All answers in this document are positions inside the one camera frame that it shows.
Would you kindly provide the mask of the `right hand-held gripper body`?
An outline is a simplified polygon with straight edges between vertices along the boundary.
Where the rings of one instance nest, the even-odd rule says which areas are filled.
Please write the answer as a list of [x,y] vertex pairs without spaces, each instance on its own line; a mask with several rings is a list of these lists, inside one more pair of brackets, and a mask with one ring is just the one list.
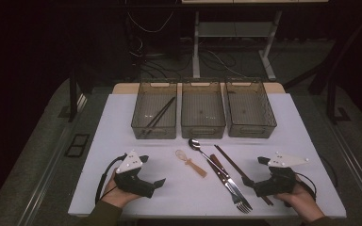
[[298,156],[276,153],[270,162],[266,165],[269,167],[271,177],[268,180],[255,183],[253,187],[257,197],[270,196],[280,193],[289,193],[296,184],[304,187],[306,191],[310,191],[310,187],[296,179],[296,172],[291,168],[307,164],[307,158]]

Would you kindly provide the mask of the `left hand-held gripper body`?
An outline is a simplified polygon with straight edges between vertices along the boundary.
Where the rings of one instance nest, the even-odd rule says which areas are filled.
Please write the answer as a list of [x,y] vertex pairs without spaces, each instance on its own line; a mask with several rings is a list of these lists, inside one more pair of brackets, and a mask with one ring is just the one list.
[[141,180],[138,176],[144,164],[140,161],[140,156],[135,151],[131,151],[117,157],[114,163],[117,161],[121,161],[121,164],[115,169],[116,176],[114,181],[117,187],[124,192],[151,198],[154,194],[155,186],[152,183]]

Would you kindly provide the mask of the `wooden-handled metal fork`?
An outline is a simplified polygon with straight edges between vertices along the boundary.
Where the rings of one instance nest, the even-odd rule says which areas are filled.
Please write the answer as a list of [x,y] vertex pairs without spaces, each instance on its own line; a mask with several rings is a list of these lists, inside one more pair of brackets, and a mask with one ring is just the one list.
[[[211,164],[210,164],[210,167],[215,171],[216,175],[221,180],[222,184],[225,186],[225,184],[223,183],[222,177],[219,175],[219,171]],[[244,214],[249,214],[253,210],[253,208],[250,204],[248,206],[244,205],[242,202],[239,201],[239,198],[236,195],[234,195],[227,187],[226,187],[226,189],[229,191],[234,205],[238,208],[238,210],[240,212],[242,212]]]

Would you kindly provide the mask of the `wooden-handled metal knife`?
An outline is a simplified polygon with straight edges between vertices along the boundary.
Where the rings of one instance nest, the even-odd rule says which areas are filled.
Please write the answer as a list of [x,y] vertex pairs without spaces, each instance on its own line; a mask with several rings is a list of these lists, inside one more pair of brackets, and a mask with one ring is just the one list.
[[224,169],[218,158],[215,154],[212,154],[210,156],[210,159],[214,162],[216,165],[216,169],[219,171],[219,175],[222,177],[223,183],[225,186],[239,198],[239,201],[242,202],[244,205],[248,206],[249,203],[244,198],[243,194],[241,193],[238,186],[234,183],[234,181],[231,179],[230,175],[227,173],[227,171]]

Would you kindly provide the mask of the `translucent orange plastic spoon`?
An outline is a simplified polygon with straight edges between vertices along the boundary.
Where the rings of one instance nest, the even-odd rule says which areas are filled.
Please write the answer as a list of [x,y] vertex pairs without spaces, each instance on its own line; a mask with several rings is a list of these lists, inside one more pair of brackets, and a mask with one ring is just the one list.
[[207,176],[207,172],[194,164],[191,158],[188,158],[184,151],[177,150],[175,155],[178,159],[182,160],[187,166],[190,166],[194,171],[196,171],[201,177],[205,178]]

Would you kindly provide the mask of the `metal spoon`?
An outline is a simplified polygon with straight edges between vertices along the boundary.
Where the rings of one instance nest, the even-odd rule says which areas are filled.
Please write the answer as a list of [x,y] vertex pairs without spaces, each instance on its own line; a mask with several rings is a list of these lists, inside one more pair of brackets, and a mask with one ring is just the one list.
[[205,154],[201,150],[201,144],[197,139],[190,138],[188,141],[189,146],[194,150],[199,152],[211,165],[213,165],[222,175],[224,175],[226,178],[229,177],[228,173],[225,172],[223,169],[221,169],[207,154]]

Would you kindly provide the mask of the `person's left hand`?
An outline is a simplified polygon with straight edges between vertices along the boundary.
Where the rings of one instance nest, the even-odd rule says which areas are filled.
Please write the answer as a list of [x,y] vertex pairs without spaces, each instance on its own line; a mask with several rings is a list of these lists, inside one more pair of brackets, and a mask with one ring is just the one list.
[[115,176],[116,170],[112,172],[112,175],[110,176],[110,179],[108,180],[105,187],[104,194],[100,200],[116,207],[124,208],[127,204],[138,199],[140,196],[133,193],[124,192],[119,189],[114,181]]

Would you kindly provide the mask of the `person's right hand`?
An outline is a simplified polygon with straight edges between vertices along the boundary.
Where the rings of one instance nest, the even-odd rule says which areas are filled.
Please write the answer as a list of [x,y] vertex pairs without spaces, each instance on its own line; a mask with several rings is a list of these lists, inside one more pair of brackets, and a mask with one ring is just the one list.
[[299,184],[296,184],[291,192],[276,194],[274,198],[287,202],[304,223],[312,223],[315,220],[324,217],[324,213],[309,192]]

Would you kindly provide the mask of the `black metal stand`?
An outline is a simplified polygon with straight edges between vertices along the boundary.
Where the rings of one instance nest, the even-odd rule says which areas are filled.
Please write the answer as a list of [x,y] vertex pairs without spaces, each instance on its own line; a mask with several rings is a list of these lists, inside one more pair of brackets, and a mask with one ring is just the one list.
[[347,115],[336,108],[337,87],[342,87],[362,110],[362,22],[336,41],[328,56],[319,65],[288,81],[289,89],[311,77],[309,92],[318,95],[327,91],[326,114],[337,123],[346,121]]
[[85,75],[80,68],[73,68],[69,74],[69,98],[70,102],[67,107],[63,107],[60,118],[67,118],[68,122],[73,122],[80,106],[81,96],[88,87]]

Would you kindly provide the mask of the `white metal desk frame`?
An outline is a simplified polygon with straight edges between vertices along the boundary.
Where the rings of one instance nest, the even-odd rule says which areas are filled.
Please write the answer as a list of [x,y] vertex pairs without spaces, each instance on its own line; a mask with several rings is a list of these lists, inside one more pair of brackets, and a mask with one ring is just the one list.
[[[193,77],[200,76],[199,40],[200,38],[265,38],[266,45],[258,51],[262,66],[270,81],[275,81],[276,76],[269,60],[269,53],[275,40],[281,18],[287,7],[297,8],[310,4],[325,4],[328,0],[182,0],[183,6],[197,7],[194,10],[194,36],[192,70]],[[248,10],[273,10],[269,20],[243,21],[233,19],[231,22],[203,22],[200,13],[203,9],[236,11]]]

